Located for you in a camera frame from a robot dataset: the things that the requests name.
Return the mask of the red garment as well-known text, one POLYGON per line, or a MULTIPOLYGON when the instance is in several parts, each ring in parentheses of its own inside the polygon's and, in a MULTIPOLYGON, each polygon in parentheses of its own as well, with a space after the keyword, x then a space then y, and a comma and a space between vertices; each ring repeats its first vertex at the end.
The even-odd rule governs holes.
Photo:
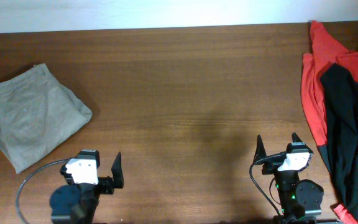
MULTIPOLYGON (((310 38, 312 51, 303 55, 301 103, 318 151, 331 175, 327 152, 328 127, 324 88, 320 78, 336 63, 349 70, 353 79, 358 83, 358 50, 347 49, 333 38, 320 22, 313 21, 311 23, 310 38)), ((358 223, 344 206, 342 200, 334 208, 334 212, 344 223, 358 223)))

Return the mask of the black garment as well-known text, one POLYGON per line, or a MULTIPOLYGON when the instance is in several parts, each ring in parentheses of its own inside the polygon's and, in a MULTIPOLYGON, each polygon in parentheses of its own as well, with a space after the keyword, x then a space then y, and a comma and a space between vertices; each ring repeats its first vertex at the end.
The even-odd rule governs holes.
POLYGON ((327 117, 331 178, 344 206, 358 221, 358 83, 333 64, 320 78, 327 117))

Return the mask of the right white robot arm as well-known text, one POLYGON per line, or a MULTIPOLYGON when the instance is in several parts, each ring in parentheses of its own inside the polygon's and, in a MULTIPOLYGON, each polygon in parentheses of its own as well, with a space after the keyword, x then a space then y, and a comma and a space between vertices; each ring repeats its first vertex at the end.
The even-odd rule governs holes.
POLYGON ((285 151, 269 156, 262 137, 258 135, 254 160, 249 168, 250 178, 276 211, 273 223, 317 223, 324 189, 312 180, 299 178, 299 173, 308 167, 313 151, 296 133, 291 134, 291 139, 285 151), (270 184, 277 189, 281 208, 273 203, 254 179, 254 166, 262 166, 263 175, 273 175, 270 184))

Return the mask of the khaki shorts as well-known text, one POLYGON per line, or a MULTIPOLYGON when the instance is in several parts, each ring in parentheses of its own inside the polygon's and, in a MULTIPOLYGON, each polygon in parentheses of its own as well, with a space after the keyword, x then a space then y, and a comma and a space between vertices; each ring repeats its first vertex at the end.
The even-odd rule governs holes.
POLYGON ((21 173, 88 123, 92 111, 46 64, 0 83, 0 150, 21 173))

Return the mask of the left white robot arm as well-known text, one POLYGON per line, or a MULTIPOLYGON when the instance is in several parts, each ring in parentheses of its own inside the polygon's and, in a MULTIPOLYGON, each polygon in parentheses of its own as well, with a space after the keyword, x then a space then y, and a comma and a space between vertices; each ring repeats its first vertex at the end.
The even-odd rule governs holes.
POLYGON ((62 165, 60 173, 67 183, 50 197, 53 223, 91 224, 100 196, 124 187, 121 153, 111 166, 112 176, 100 177, 99 166, 99 151, 87 149, 62 165))

